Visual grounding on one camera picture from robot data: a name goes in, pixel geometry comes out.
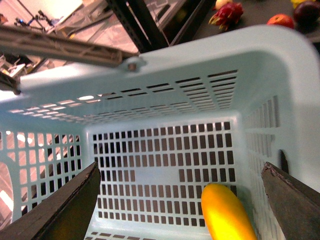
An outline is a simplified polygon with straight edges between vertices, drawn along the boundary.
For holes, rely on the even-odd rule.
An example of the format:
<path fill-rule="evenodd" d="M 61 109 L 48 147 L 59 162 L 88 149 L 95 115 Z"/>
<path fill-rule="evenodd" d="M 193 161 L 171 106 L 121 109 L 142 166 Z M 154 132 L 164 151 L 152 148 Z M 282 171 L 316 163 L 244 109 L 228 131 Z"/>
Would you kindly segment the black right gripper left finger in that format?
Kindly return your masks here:
<path fill-rule="evenodd" d="M 51 196 L 0 232 L 2 240 L 83 240 L 100 191 L 93 162 Z"/>

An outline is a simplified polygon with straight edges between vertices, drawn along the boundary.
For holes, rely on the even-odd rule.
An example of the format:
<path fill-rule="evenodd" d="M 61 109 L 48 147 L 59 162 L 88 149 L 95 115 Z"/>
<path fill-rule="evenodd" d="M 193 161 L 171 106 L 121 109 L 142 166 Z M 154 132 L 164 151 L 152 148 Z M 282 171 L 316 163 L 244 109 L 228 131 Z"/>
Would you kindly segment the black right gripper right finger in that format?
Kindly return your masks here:
<path fill-rule="evenodd" d="M 320 238 L 320 193 L 266 162 L 261 172 L 270 208 L 287 240 Z"/>

